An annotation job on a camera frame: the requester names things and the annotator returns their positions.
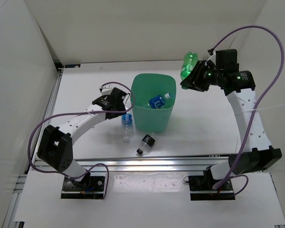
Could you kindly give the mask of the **green plastic bottle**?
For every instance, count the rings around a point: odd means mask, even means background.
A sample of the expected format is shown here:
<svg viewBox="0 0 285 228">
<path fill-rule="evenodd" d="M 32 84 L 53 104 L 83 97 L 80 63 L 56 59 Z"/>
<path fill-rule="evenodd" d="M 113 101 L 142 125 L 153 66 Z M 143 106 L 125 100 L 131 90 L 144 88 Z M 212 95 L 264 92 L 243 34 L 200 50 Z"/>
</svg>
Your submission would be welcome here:
<svg viewBox="0 0 285 228">
<path fill-rule="evenodd" d="M 191 73 L 198 60 L 199 60 L 198 53 L 188 52 L 184 56 L 183 65 L 180 73 L 182 81 Z"/>
</svg>

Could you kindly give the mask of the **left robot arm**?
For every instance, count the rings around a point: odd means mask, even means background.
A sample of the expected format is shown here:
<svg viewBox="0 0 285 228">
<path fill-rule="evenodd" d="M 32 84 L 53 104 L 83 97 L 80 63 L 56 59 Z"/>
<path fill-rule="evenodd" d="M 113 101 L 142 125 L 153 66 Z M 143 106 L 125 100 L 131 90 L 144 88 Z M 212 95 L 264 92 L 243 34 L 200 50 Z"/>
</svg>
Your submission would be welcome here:
<svg viewBox="0 0 285 228">
<path fill-rule="evenodd" d="M 91 128 L 105 120 L 126 113 L 124 100 L 127 93 L 119 88 L 101 89 L 102 95 L 93 100 L 82 114 L 59 126 L 48 125 L 42 134 L 38 157 L 55 171 L 74 179 L 79 190 L 90 185 L 87 170 L 73 158 L 73 145 Z"/>
</svg>

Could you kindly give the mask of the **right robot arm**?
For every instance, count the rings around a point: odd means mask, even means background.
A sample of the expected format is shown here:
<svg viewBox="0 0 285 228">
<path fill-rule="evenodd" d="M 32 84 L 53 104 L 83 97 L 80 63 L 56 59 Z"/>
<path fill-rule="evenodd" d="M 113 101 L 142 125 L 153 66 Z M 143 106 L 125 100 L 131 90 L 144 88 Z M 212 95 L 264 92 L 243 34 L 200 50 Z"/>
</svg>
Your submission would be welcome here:
<svg viewBox="0 0 285 228">
<path fill-rule="evenodd" d="M 180 72 L 182 88 L 205 92 L 218 86 L 229 101 L 237 122 L 241 147 L 228 160 L 204 171 L 204 185 L 217 190 L 229 179 L 245 173 L 265 171 L 282 157 L 268 139 L 257 110 L 255 82 L 249 71 L 240 71 L 233 60 L 184 60 Z"/>
</svg>

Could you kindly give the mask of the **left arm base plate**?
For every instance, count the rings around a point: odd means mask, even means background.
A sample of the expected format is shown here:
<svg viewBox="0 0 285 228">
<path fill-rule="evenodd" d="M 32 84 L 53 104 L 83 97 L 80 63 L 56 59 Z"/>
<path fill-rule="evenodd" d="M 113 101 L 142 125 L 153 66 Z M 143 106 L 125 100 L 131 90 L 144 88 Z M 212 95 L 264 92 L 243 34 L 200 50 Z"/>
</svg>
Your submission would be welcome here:
<svg viewBox="0 0 285 228">
<path fill-rule="evenodd" d="M 61 199 L 101 200 L 105 196 L 107 178 L 105 176 L 90 176 L 84 183 L 64 178 Z"/>
</svg>

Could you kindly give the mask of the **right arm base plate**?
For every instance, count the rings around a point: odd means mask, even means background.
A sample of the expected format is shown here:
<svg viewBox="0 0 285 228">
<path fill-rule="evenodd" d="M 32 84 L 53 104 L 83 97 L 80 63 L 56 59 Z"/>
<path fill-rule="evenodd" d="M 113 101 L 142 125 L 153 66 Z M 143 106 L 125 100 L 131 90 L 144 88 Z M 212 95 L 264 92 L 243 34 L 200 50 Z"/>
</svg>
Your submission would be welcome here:
<svg viewBox="0 0 285 228">
<path fill-rule="evenodd" d="M 235 200 L 235 193 L 230 180 L 225 182 L 220 188 L 214 190 L 214 182 L 207 181 L 204 176 L 188 176 L 187 183 L 190 189 L 191 201 L 217 201 Z"/>
</svg>

